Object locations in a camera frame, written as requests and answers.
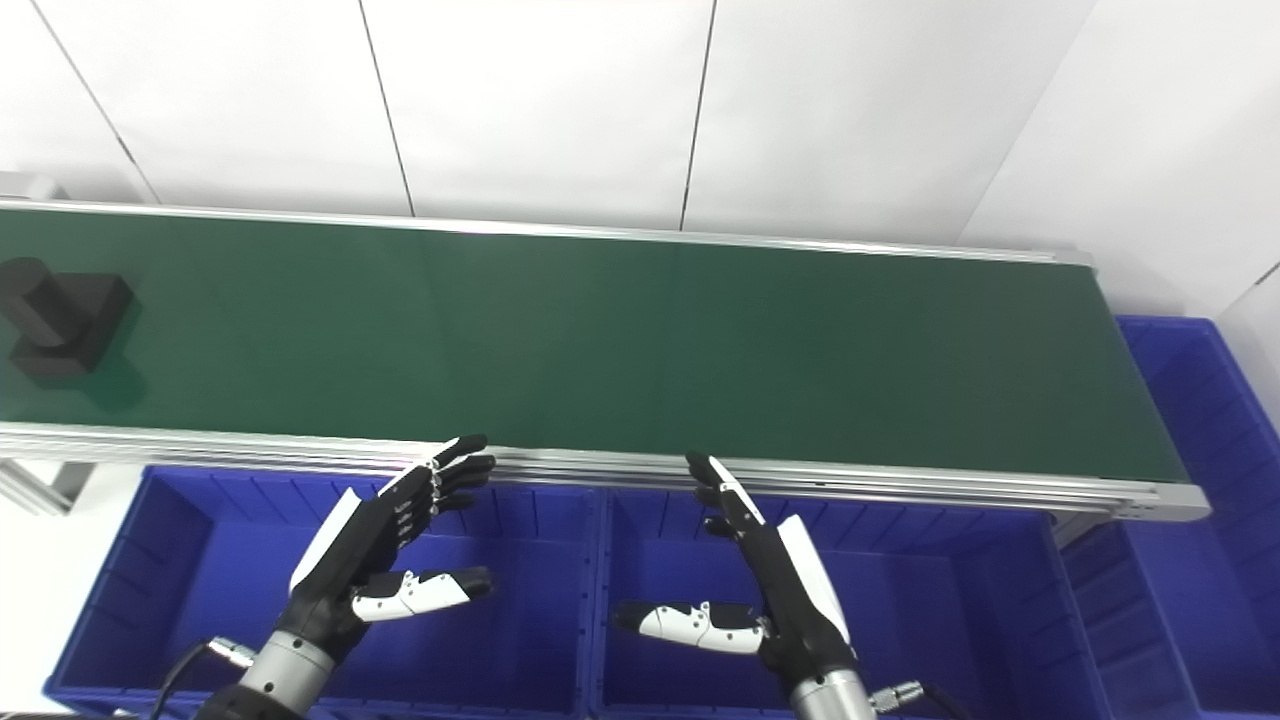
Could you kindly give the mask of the white and black left hand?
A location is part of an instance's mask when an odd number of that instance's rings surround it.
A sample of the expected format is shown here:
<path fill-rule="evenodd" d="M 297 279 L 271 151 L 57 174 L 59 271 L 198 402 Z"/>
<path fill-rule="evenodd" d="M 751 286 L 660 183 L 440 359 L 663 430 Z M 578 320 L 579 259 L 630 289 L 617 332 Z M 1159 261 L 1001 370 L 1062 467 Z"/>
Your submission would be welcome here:
<path fill-rule="evenodd" d="M 486 568 L 396 570 L 399 552 L 444 512 L 474 505 L 497 460 L 485 436 L 461 436 L 411 462 L 375 496 L 346 491 L 291 577 L 275 632 L 342 662 L 374 623 L 454 607 L 494 591 Z"/>

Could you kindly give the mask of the white and black right hand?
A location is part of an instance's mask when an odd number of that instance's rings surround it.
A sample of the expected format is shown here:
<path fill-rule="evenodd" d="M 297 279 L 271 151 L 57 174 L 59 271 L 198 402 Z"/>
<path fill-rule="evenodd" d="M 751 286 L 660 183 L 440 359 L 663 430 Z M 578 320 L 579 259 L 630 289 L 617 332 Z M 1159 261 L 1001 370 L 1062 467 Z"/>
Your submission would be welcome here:
<path fill-rule="evenodd" d="M 689 452 L 695 497 L 712 510 L 705 530 L 733 542 L 762 596 L 762 610 L 741 603 L 623 601 L 618 629 L 717 653 L 755 655 L 785 693 L 858 673 L 858 656 L 835 588 L 803 519 L 771 523 L 745 486 L 709 454 Z"/>

